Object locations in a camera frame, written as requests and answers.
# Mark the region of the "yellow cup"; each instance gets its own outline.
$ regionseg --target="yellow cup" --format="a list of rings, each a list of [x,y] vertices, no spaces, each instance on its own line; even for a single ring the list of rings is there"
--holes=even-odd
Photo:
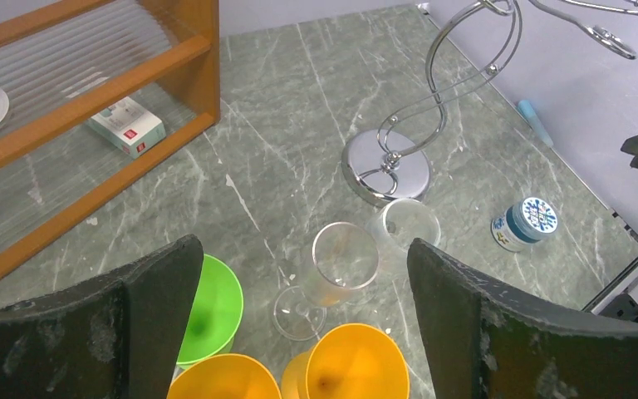
[[[290,361],[281,390],[282,399],[408,399],[410,374],[381,330],[344,324]]]
[[[175,378],[167,399],[281,399],[272,374],[237,353],[207,357]]]

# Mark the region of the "small round container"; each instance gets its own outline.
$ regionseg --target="small round container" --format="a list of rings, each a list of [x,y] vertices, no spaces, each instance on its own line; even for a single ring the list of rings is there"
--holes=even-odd
[[[177,365],[186,370],[206,357],[230,352],[242,316],[238,278],[224,262],[205,254]]]
[[[508,208],[490,224],[495,241],[510,252],[520,252],[550,237],[558,218],[543,199],[529,197]]]

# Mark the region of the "jar lid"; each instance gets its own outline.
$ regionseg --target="jar lid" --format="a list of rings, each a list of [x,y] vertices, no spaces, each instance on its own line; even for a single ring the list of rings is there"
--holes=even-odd
[[[539,233],[551,234],[557,229],[557,214],[543,199],[529,197],[522,201],[522,214],[527,224]]]

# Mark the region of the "blue and white jar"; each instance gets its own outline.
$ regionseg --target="blue and white jar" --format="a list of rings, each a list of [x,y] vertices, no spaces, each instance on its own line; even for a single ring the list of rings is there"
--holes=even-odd
[[[490,231],[501,247],[520,252],[551,236],[557,226],[557,214],[551,205],[543,199],[529,197],[495,218]]]

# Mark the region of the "metal wine bottle holder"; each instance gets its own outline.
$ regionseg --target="metal wine bottle holder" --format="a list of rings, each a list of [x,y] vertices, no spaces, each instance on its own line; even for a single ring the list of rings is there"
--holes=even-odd
[[[604,27],[586,25],[569,14],[541,4],[538,0],[528,1],[537,9],[577,26],[615,54],[630,60],[636,58],[636,53],[631,47]],[[608,7],[577,0],[558,1],[599,11],[638,16],[638,10],[635,9]],[[625,1],[638,7],[638,0]],[[439,46],[457,25],[483,9],[511,19],[507,40],[493,60],[484,68],[450,86],[437,89],[434,83],[434,59]],[[444,25],[432,42],[426,57],[426,77],[431,94],[393,112],[385,118],[378,129],[359,133],[346,143],[341,156],[341,168],[348,184],[361,198],[377,206],[383,206],[399,198],[416,200],[424,198],[431,181],[431,168],[422,150],[436,140],[444,130],[448,119],[445,105],[488,84],[509,64],[519,47],[522,25],[522,14],[517,0],[477,0],[457,12]],[[464,87],[467,82],[478,76],[484,80],[467,91],[457,92],[458,88]],[[444,99],[442,95],[446,91],[453,91],[454,94]],[[435,104],[415,111],[416,107],[427,101],[430,102],[430,99],[434,99]],[[394,131],[400,123],[434,108],[439,111],[439,124],[431,135],[419,144]]]

